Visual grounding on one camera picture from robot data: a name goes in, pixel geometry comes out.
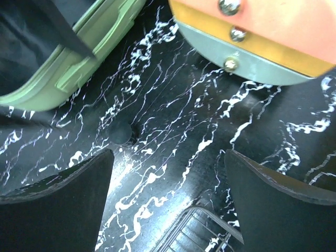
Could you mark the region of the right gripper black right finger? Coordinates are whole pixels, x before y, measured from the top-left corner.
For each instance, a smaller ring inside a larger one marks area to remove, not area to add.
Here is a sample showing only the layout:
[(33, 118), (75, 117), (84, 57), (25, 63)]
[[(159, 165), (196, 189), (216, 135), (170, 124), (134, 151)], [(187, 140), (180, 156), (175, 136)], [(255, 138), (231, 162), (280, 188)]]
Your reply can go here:
[(225, 168), (245, 251), (335, 251), (335, 192), (227, 150)]

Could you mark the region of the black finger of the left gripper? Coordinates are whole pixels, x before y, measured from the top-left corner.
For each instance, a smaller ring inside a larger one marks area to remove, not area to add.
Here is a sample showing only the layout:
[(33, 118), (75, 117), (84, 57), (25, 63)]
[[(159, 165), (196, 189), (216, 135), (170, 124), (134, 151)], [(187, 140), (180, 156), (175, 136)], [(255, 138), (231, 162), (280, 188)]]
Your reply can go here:
[(53, 1), (39, 1), (39, 8), (46, 14), (60, 36), (60, 44), (78, 53), (83, 58), (96, 59), (92, 50), (77, 36)]

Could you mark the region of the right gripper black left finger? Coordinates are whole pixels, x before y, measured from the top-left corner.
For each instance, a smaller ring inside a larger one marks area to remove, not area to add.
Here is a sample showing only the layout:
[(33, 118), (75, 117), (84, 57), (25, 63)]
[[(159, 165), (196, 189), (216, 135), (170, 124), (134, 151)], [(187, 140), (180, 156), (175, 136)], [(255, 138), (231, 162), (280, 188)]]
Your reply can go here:
[(1, 196), (1, 251), (94, 251), (114, 154), (105, 149)]

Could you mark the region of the green hard-shell suitcase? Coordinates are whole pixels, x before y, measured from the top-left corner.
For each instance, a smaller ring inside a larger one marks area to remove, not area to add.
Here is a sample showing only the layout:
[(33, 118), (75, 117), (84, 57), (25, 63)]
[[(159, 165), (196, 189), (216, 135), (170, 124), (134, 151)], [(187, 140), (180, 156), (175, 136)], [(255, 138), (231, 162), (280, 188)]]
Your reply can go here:
[(1, 1), (1, 106), (47, 111), (99, 68), (145, 1), (53, 1), (96, 59), (61, 45), (39, 1)]

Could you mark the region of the white cylindrical drawer cabinet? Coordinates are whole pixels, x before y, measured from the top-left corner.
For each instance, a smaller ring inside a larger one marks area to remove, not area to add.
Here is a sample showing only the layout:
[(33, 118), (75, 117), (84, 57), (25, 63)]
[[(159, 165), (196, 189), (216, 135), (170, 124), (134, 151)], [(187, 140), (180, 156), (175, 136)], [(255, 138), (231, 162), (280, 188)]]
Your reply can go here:
[(186, 41), (225, 72), (305, 83), (335, 68), (335, 1), (169, 1)]

